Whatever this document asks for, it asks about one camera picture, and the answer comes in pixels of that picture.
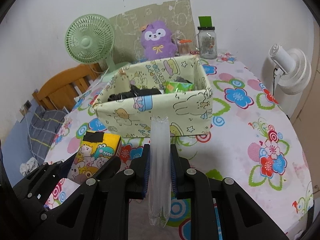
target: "fan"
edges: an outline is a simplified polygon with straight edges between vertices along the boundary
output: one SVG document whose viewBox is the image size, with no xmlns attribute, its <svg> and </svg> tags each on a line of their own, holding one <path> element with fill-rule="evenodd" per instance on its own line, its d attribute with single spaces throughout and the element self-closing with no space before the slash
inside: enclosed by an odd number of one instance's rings
<svg viewBox="0 0 320 240">
<path fill-rule="evenodd" d="M 109 20 L 98 14 L 87 14 L 76 19 L 68 28 L 65 37 L 66 49 L 77 62 L 93 64 L 105 60 L 108 65 L 105 75 L 112 76 L 127 62 L 115 65 L 111 51 L 115 44 L 115 30 Z"/>
<path fill-rule="evenodd" d="M 269 56 L 279 66 L 274 72 L 274 90 L 279 85 L 285 94 L 296 95 L 306 88 L 311 78 L 311 65 L 302 50 L 285 51 L 275 44 Z"/>
</svg>

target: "tablecloth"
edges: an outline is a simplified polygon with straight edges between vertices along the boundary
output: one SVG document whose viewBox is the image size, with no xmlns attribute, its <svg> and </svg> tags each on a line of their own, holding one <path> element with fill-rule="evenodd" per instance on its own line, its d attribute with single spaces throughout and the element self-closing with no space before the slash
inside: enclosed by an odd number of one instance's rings
<svg viewBox="0 0 320 240">
<path fill-rule="evenodd" d="M 297 135 L 278 102 L 246 66 L 230 54 L 201 60 L 213 93 L 210 133 L 174 137 L 179 155 L 208 177 L 233 178 L 287 233 L 313 205 L 310 173 Z M 106 83 L 92 84 L 56 135 L 46 157 L 66 160 L 80 147 L 85 131 L 108 132 L 91 108 Z M 121 169 L 139 157 L 148 138 L 122 138 Z M 79 185 L 62 179 L 47 205 L 54 208 Z M 164 229 L 148 224 L 148 200 L 130 205 L 129 239 L 190 239 L 190 201 L 172 196 Z"/>
</svg>

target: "jar handle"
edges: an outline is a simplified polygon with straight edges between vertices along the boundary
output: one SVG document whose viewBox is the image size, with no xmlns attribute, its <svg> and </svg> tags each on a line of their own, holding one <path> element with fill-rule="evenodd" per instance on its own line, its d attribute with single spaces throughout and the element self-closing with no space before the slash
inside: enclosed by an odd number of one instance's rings
<svg viewBox="0 0 320 240">
<path fill-rule="evenodd" d="M 193 44 L 196 47 L 196 50 L 199 51 L 199 43 L 197 41 L 197 34 L 193 35 Z"/>
</svg>

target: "clear plastic bag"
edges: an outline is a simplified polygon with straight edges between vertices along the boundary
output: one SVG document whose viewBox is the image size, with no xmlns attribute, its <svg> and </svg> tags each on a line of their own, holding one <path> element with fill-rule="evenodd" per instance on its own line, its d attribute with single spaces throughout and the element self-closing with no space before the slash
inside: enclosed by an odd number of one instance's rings
<svg viewBox="0 0 320 240">
<path fill-rule="evenodd" d="M 170 130 L 167 117 L 152 117 L 151 120 L 148 195 L 150 225 L 164 227 L 171 209 Z"/>
</svg>

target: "gray checkered cloth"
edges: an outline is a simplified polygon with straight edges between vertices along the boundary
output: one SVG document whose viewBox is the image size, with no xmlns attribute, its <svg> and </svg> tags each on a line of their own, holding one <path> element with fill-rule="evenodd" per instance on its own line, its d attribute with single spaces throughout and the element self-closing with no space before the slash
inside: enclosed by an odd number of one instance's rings
<svg viewBox="0 0 320 240">
<path fill-rule="evenodd" d="M 44 162 L 54 136 L 63 124 L 66 114 L 60 110 L 46 111 L 42 106 L 37 107 L 29 126 L 28 145 L 39 165 Z"/>
</svg>

